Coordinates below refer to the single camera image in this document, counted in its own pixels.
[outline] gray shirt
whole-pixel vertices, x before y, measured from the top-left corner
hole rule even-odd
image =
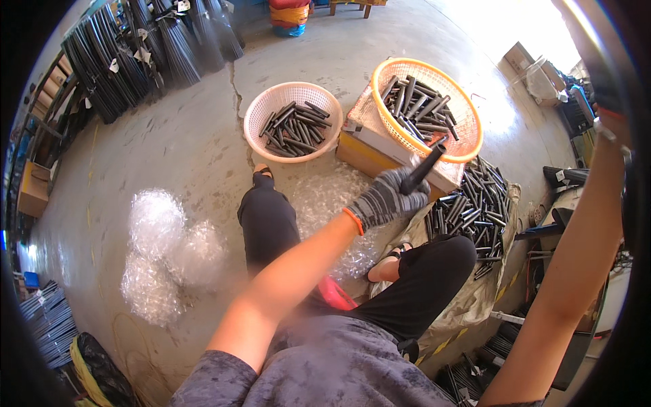
[[[278,330],[260,376],[206,351],[170,406],[454,406],[396,344],[362,320],[307,318]]]

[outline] foot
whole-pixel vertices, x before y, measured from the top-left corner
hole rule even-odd
[[[393,249],[384,259],[380,260],[368,271],[368,280],[371,283],[377,283],[379,281],[396,281],[399,277],[398,265],[400,264],[401,254],[411,249],[413,249],[411,243],[403,243]]]
[[[266,175],[266,176],[268,176],[270,178],[273,178],[273,175],[271,173],[271,170],[269,169],[269,166],[266,165],[265,163],[260,163],[260,164],[256,165],[255,168],[253,169],[253,173],[254,174],[255,173],[261,173],[262,175]]]

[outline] sandal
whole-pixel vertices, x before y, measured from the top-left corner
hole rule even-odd
[[[384,257],[384,259],[381,259],[379,262],[375,263],[373,266],[371,266],[371,267],[368,269],[368,271],[367,271],[367,273],[366,273],[366,280],[367,280],[369,283],[377,283],[377,281],[371,281],[371,280],[368,279],[368,273],[369,273],[371,270],[373,270],[373,268],[375,268],[375,267],[377,267],[377,266],[381,266],[382,264],[386,263],[385,260],[388,259],[389,257],[395,257],[396,259],[400,260],[400,258],[402,257],[402,254],[403,254],[404,252],[406,252],[407,250],[411,250],[411,249],[413,249],[413,244],[411,244],[410,242],[404,242],[404,243],[401,243],[401,244],[397,245],[393,250],[391,250],[391,251],[389,252],[389,254],[388,254],[386,257]]]
[[[261,168],[259,171],[254,172],[253,176],[255,176],[256,174],[262,174],[262,175],[263,174],[269,174],[269,175],[271,175],[270,178],[273,180],[273,173],[272,173],[272,171],[271,171],[271,169],[269,167]]]

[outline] gray knitted glove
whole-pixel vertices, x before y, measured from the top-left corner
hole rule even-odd
[[[409,195],[400,193],[400,183],[410,173],[409,167],[380,173],[366,192],[344,208],[344,212],[359,220],[360,234],[364,235],[370,227],[384,225],[406,212],[427,205],[430,199],[430,185],[425,180]]]

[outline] black pants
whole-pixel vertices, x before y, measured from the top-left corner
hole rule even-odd
[[[253,277],[300,243],[296,212],[273,179],[255,174],[242,198],[238,220],[243,229],[247,267]],[[400,278],[351,311],[330,308],[315,289],[301,306],[322,314],[342,314],[371,322],[398,341],[418,339],[461,289],[477,259],[475,245],[463,237],[437,240],[402,254]]]

